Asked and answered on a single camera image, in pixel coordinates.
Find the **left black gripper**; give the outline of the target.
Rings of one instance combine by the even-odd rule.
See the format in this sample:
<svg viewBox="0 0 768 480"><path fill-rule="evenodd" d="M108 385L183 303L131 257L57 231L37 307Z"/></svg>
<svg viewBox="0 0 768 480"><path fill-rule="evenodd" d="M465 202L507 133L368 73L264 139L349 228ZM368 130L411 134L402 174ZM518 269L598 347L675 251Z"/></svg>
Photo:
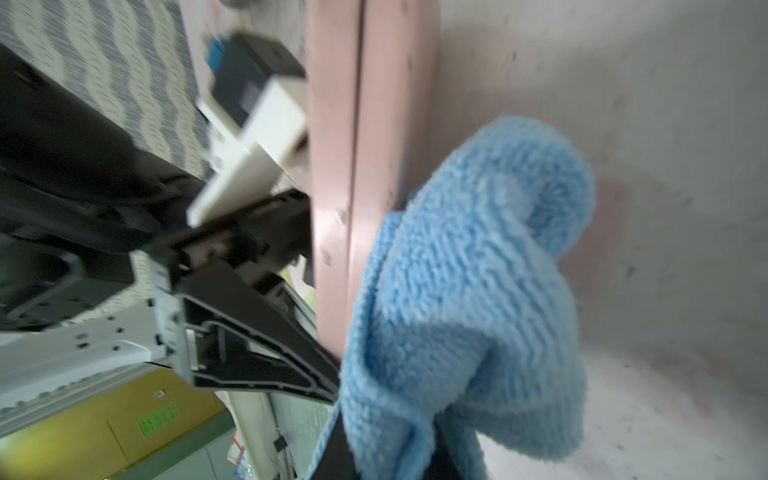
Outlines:
<svg viewBox="0 0 768 480"><path fill-rule="evenodd" d="M172 311L172 293L178 305L176 373L202 389L334 403L339 364L297 320L300 309L279 276L311 253L311 243L309 196L284 191L146 245L150 305Z"/></svg>

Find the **blue microfiber cloth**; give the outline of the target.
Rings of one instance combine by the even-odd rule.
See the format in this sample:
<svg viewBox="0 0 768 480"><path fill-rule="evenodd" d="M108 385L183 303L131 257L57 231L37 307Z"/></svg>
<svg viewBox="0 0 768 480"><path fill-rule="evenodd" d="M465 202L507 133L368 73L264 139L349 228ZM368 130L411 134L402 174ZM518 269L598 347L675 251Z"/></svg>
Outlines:
<svg viewBox="0 0 768 480"><path fill-rule="evenodd" d="M500 117L382 223L330 417L364 479L420 479L444 442L466 479L479 437L561 461L583 438L577 306L559 271L596 206L571 141Z"/></svg>

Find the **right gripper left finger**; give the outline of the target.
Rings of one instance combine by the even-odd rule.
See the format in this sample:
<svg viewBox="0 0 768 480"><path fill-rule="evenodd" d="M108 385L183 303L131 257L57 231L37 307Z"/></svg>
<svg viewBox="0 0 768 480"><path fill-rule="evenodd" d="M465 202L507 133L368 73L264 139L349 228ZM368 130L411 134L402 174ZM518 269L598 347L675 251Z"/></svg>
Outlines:
<svg viewBox="0 0 768 480"><path fill-rule="evenodd" d="M311 480L358 480L360 478L348 445L341 413L336 417L319 460L308 478Z"/></svg>

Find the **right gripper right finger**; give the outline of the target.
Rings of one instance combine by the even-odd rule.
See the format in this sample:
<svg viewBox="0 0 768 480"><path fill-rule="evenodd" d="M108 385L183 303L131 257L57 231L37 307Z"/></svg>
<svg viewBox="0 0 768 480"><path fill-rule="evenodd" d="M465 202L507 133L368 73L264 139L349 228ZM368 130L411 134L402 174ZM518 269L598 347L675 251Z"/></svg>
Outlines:
<svg viewBox="0 0 768 480"><path fill-rule="evenodd" d="M436 445L430 464L426 469L424 480L462 480L463 477L453 462L452 456L444 441L443 435L437 431Z"/></svg>

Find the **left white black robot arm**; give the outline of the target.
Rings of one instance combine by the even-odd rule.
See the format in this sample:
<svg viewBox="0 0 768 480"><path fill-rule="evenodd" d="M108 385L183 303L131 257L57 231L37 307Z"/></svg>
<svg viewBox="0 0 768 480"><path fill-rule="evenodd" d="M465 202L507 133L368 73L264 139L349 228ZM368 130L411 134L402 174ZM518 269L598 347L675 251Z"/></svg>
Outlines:
<svg viewBox="0 0 768 480"><path fill-rule="evenodd" d="M309 197L198 227L209 186L10 49L1 52L1 406L123 366L331 404L338 362L281 276L311 255Z"/></svg>

